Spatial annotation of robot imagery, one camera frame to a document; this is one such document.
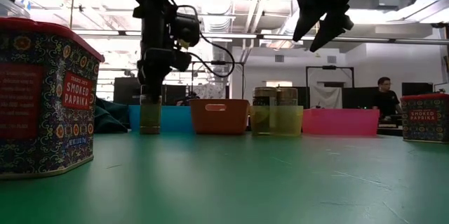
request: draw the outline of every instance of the blue plastic bin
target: blue plastic bin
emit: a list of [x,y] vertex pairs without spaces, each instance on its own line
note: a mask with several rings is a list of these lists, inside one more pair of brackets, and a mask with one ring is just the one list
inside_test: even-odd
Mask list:
[[[129,106],[129,120],[132,131],[140,128],[140,106]],[[161,133],[194,133],[190,107],[163,106],[161,115]]]

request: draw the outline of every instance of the bin handle cutout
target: bin handle cutout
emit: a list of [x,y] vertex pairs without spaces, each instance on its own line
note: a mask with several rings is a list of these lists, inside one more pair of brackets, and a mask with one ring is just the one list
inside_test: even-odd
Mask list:
[[209,112],[224,112],[224,111],[226,111],[226,105],[225,104],[207,104],[206,105],[206,111],[209,111]]

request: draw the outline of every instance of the orange plastic bin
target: orange plastic bin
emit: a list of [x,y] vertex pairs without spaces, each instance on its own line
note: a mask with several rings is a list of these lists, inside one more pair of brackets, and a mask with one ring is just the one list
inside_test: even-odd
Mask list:
[[239,99],[190,100],[194,130],[197,134],[244,134],[249,104]]

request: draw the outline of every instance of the red lid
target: red lid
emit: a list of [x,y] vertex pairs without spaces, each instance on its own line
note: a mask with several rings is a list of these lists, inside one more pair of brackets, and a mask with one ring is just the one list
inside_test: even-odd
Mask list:
[[432,93],[422,95],[409,95],[403,96],[401,98],[401,100],[429,100],[429,99],[449,99],[449,95],[443,93]]
[[11,29],[25,32],[40,32],[56,34],[64,38],[71,39],[78,45],[86,49],[91,55],[95,56],[100,62],[104,62],[103,55],[98,53],[78,34],[72,32],[68,27],[48,22],[37,22],[24,18],[0,18],[0,29]]

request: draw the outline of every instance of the desk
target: desk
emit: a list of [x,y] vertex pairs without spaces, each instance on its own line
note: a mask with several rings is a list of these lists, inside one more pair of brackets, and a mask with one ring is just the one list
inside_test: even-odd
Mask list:
[[95,136],[93,162],[0,181],[2,223],[449,223],[449,146],[398,137]]

